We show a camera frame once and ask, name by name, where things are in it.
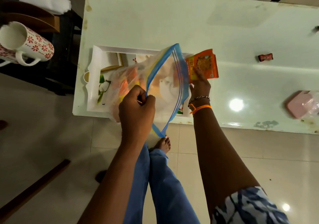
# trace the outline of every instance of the person's left hand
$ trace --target person's left hand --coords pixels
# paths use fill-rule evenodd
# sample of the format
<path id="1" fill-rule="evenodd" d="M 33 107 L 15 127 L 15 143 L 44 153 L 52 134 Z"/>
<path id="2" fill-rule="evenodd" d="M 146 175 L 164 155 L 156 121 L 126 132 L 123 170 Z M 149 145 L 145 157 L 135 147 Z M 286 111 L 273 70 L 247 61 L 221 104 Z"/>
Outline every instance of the person's left hand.
<path id="1" fill-rule="evenodd" d="M 144 144 L 151 131 L 154 115 L 155 97 L 146 97 L 146 91 L 135 85 L 119 105 L 122 141 Z"/>

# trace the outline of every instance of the wooden stick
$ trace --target wooden stick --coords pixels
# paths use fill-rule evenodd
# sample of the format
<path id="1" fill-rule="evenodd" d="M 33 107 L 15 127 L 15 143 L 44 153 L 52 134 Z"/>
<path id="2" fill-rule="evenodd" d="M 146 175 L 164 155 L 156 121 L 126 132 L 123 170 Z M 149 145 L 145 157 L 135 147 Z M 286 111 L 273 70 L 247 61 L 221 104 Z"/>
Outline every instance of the wooden stick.
<path id="1" fill-rule="evenodd" d="M 39 193 L 52 180 L 54 180 L 60 173 L 62 173 L 71 161 L 63 160 L 59 165 L 54 167 L 50 172 L 40 178 L 33 185 L 24 190 L 16 198 L 4 205 L 0 209 L 0 223 L 5 222 L 12 214 L 14 214 L 20 207 L 27 203 L 33 196 Z"/>

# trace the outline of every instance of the jeans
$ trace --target jeans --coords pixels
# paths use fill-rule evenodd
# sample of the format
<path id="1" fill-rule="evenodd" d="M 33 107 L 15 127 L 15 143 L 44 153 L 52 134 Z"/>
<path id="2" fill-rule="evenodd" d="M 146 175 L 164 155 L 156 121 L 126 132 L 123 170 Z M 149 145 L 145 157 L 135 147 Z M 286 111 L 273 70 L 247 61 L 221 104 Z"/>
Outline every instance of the jeans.
<path id="1" fill-rule="evenodd" d="M 135 164 L 125 224 L 142 223 L 148 182 L 152 192 L 157 224 L 200 223 L 181 183 L 167 166 L 168 157 L 161 149 L 148 151 L 144 144 Z"/>

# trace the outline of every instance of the orange thread bracelet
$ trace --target orange thread bracelet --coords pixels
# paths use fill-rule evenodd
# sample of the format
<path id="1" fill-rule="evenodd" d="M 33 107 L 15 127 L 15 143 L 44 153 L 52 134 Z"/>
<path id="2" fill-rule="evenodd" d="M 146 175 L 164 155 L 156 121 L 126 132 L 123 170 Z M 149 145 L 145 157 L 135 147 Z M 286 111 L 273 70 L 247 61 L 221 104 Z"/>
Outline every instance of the orange thread bracelet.
<path id="1" fill-rule="evenodd" d="M 203 108 L 210 108 L 210 109 L 212 109 L 212 107 L 210 106 L 210 105 L 202 105 L 202 106 L 199 106 L 199 107 L 195 107 L 193 104 L 189 104 L 189 105 L 191 105 L 194 109 L 193 109 L 193 111 L 191 111 L 189 114 L 195 114 L 198 110 L 200 110 L 200 109 L 203 109 Z"/>

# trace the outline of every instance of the red wrapped candy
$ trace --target red wrapped candy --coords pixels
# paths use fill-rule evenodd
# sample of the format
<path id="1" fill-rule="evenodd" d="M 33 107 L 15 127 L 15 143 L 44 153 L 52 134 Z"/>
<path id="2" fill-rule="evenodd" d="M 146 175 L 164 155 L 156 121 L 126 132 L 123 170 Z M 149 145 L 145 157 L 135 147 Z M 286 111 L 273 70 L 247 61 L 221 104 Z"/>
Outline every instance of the red wrapped candy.
<path id="1" fill-rule="evenodd" d="M 259 59 L 259 61 L 262 62 L 262 61 L 265 61 L 265 60 L 273 60 L 274 58 L 272 56 L 272 53 L 269 53 L 269 54 L 266 54 L 266 55 L 264 55 L 264 54 L 259 55 L 258 59 Z"/>

